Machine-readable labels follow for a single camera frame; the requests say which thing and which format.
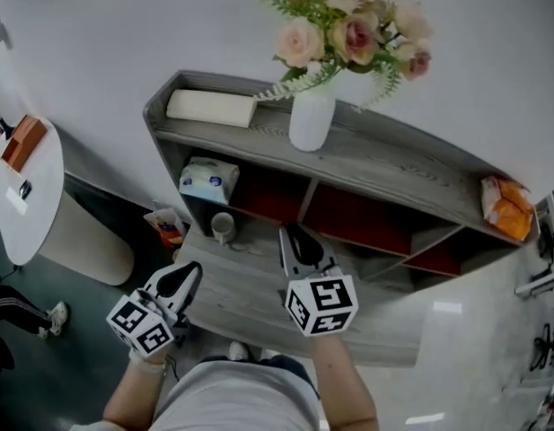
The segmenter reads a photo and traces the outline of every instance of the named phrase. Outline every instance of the cup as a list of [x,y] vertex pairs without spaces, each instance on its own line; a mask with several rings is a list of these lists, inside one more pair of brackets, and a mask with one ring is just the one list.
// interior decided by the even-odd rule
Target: cup
[[211,230],[213,230],[215,239],[219,241],[222,246],[232,241],[237,233],[234,228],[233,216],[226,212],[213,215],[211,219]]

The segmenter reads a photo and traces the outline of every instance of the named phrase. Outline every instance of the flower vase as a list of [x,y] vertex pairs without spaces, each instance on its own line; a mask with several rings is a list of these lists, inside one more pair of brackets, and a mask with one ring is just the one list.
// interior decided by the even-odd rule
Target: flower vase
[[324,144],[336,106],[330,82],[299,92],[293,101],[288,138],[303,152],[313,152]]

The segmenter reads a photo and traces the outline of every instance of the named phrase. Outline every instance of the shoe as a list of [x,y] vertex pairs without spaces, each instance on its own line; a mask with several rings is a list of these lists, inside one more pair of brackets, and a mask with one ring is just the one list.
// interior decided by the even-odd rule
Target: shoe
[[49,329],[49,332],[55,336],[61,335],[63,324],[67,322],[67,318],[69,317],[69,309],[67,308],[67,305],[63,302],[59,302],[55,305],[53,310],[48,310],[47,313],[51,317],[51,328]]
[[49,336],[49,330],[40,327],[40,333],[37,334],[37,336],[38,336],[40,339],[42,339],[42,340],[46,340],[47,337]]
[[273,357],[278,355],[280,355],[278,351],[275,351],[273,349],[263,348],[260,351],[260,360],[262,361],[263,359],[272,359]]
[[240,341],[234,341],[229,348],[231,361],[245,361],[249,359],[249,350]]

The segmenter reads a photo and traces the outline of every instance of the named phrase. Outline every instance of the jeans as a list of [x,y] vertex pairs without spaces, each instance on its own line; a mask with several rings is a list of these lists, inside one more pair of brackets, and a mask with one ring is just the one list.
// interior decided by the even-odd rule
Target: jeans
[[260,361],[256,361],[255,359],[243,359],[241,361],[231,361],[227,356],[208,356],[205,359],[201,361],[201,363],[207,363],[210,361],[230,361],[234,363],[247,363],[247,364],[255,364],[255,365],[266,365],[268,367],[275,367],[277,369],[285,369],[288,372],[291,372],[292,374],[295,374],[297,377],[302,378],[307,383],[309,383],[316,393],[317,397],[320,399],[321,396],[316,391],[316,388],[314,388],[314,385],[311,382],[311,379],[309,378],[309,375],[306,373],[306,369],[303,367],[301,363],[298,361],[295,361],[292,357],[285,356],[285,355],[277,355],[273,356],[270,359],[261,359]]

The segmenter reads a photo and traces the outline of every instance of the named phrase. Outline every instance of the human arm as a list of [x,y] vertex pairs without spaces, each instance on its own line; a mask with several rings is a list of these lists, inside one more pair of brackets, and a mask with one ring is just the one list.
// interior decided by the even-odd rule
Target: human arm
[[373,398],[340,336],[313,338],[312,361],[330,429],[378,431]]
[[[164,363],[167,350],[149,357],[146,362]],[[108,421],[127,431],[147,431],[153,423],[154,411],[163,387],[164,373],[148,373],[129,362],[115,392],[103,411],[103,421]]]

